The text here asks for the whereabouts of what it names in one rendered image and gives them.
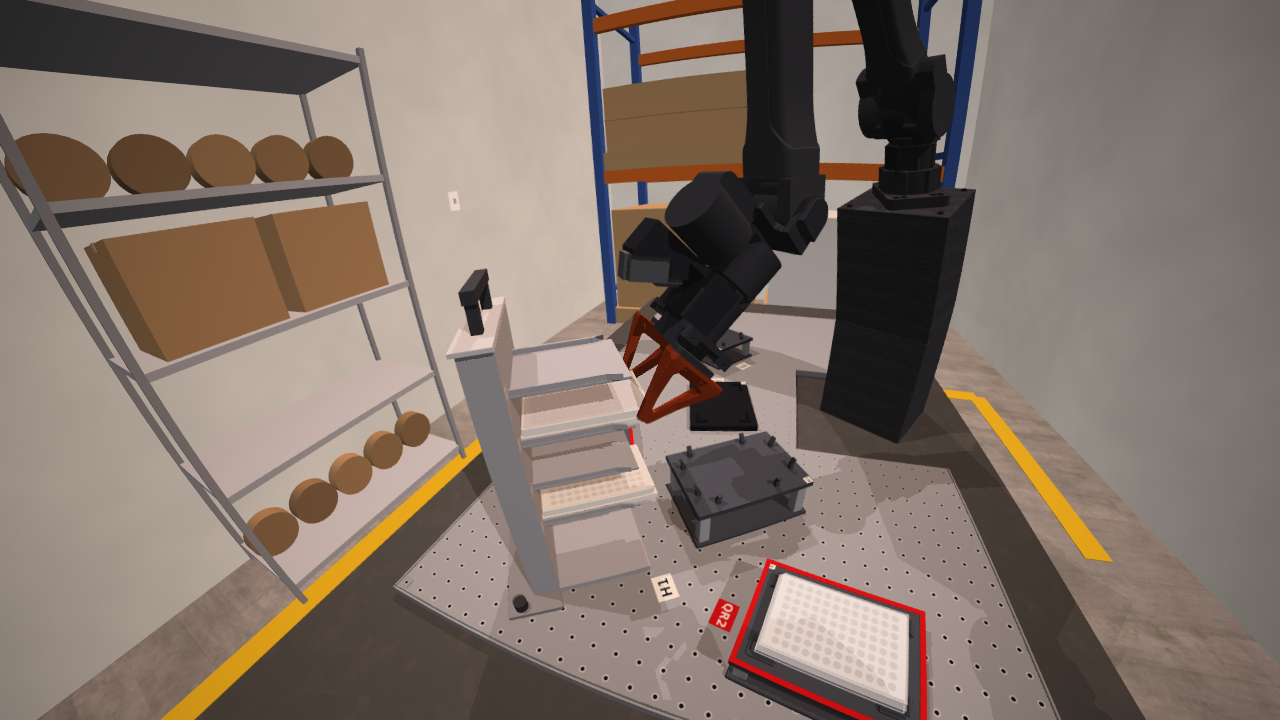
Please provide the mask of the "grey shelf rack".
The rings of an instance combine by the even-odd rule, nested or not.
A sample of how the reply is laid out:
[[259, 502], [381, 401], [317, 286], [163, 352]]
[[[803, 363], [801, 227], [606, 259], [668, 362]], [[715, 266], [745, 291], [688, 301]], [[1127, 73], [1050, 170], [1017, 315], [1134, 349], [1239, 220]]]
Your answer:
[[625, 436], [636, 425], [609, 423], [521, 439], [524, 397], [632, 379], [613, 341], [596, 334], [515, 348], [504, 304], [494, 351], [454, 357], [454, 364], [534, 594], [650, 570], [631, 511], [641, 501], [541, 518], [541, 489], [637, 470]]

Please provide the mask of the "dark grey flat nest with red border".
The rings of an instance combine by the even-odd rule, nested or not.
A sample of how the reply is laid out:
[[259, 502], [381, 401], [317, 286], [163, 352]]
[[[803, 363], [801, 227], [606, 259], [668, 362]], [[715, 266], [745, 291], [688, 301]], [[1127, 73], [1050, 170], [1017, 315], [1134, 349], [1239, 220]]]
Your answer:
[[[906, 714], [876, 705], [754, 652], [776, 583], [783, 573], [909, 614]], [[831, 582], [771, 559], [765, 561], [728, 664], [726, 679], [812, 720], [927, 720], [925, 611]]]

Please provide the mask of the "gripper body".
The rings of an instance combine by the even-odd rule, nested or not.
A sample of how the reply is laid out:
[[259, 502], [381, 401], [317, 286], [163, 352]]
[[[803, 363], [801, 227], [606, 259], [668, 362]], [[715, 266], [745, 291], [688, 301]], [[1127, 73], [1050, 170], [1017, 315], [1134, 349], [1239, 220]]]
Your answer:
[[712, 363], [719, 366], [723, 372], [727, 372], [727, 369], [733, 364], [733, 360], [722, 352], [716, 343], [749, 306], [748, 301], [744, 300], [742, 293], [740, 293], [739, 290], [735, 291], [740, 295], [740, 299], [732, 307], [730, 307], [730, 311], [724, 314], [721, 322], [717, 323], [707, 337], [659, 297], [650, 304], [650, 307], [660, 314], [659, 320], [657, 320], [655, 316], [652, 318], [654, 328], [668, 341], [669, 346], [675, 348], [681, 357], [689, 361], [709, 379], [716, 374], [701, 363], [703, 357], [707, 355], [712, 359]]

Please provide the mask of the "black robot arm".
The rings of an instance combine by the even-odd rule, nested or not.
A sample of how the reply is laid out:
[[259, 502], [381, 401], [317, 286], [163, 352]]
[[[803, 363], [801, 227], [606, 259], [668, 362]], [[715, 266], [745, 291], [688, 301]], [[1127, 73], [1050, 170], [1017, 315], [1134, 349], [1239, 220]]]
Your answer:
[[[856, 79], [859, 126], [867, 138], [890, 142], [872, 193], [887, 210], [946, 208], [950, 193], [934, 163], [955, 105], [946, 56], [927, 56], [911, 0], [852, 6], [867, 61]], [[740, 299], [735, 290], [750, 305], [780, 272], [773, 250], [803, 255], [828, 219], [813, 106], [813, 0], [742, 0], [742, 178], [698, 173], [666, 209], [684, 242], [645, 217], [620, 250], [620, 278], [668, 287], [659, 299], [705, 336]]]

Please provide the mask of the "white microplate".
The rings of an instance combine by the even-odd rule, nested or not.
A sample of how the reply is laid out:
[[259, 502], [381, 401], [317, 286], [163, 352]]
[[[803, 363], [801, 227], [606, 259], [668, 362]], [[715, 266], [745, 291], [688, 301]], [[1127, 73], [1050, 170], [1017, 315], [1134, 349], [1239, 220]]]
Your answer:
[[909, 615], [780, 574], [754, 652], [908, 712]]

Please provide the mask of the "cream well plate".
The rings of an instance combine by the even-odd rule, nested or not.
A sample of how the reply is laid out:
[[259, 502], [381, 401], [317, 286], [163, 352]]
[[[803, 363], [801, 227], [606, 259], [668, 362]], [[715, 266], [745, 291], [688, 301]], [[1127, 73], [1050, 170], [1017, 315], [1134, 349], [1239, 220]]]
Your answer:
[[637, 470], [541, 489], [541, 518], [557, 518], [612, 503], [634, 503], [658, 497], [637, 445], [630, 447], [637, 461]]
[[522, 398], [521, 439], [609, 423], [635, 424], [645, 396], [636, 375], [599, 386]]

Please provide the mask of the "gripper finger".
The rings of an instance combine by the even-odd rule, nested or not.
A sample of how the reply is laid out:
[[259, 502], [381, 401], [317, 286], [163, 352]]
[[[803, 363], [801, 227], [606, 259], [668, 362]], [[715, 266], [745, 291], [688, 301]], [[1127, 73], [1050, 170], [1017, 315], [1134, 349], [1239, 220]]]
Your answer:
[[[653, 409], [657, 404], [657, 398], [660, 396], [660, 392], [666, 388], [672, 375], [677, 373], [691, 382], [694, 387], [659, 407]], [[719, 396], [722, 391], [723, 389], [721, 389], [714, 380], [699, 372], [689, 361], [681, 357], [675, 348], [667, 345], [657, 366], [657, 372], [652, 378], [650, 386], [646, 389], [646, 395], [643, 398], [643, 404], [637, 411], [637, 419], [649, 424], [668, 415], [669, 413], [677, 411], [678, 409], [700, 404], [708, 398], [714, 398]]]
[[630, 328], [628, 341], [623, 356], [623, 361], [627, 368], [631, 366], [631, 363], [634, 360], [634, 354], [637, 348], [637, 343], [643, 333], [648, 334], [652, 340], [654, 340], [658, 345], [660, 345], [660, 347], [657, 348], [655, 352], [653, 352], [637, 366], [634, 366], [632, 372], [634, 375], [636, 375], [636, 378], [639, 375], [643, 375], [645, 372], [650, 370], [653, 366], [657, 366], [660, 361], [662, 354], [664, 352], [667, 345], [669, 345], [668, 341], [654, 328], [652, 320], [646, 319], [646, 316], [636, 311], [634, 314], [634, 320]]

